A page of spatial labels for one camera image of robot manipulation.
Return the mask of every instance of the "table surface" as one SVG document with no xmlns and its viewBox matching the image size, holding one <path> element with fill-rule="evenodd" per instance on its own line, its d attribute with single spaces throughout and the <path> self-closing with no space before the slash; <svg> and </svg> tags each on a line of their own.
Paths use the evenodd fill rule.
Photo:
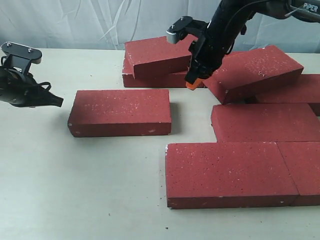
<svg viewBox="0 0 320 240">
<path fill-rule="evenodd" d="M 320 207 L 172 210 L 166 206 L 165 146 L 216 142 L 208 89 L 170 89 L 172 134 L 74 138 L 67 120 L 77 90 L 123 89 L 124 51 L 41 49 L 32 65 L 62 108 L 0 102 L 1 240 L 309 240 Z M 320 73 L 320 54 L 289 54 Z"/>
</svg>

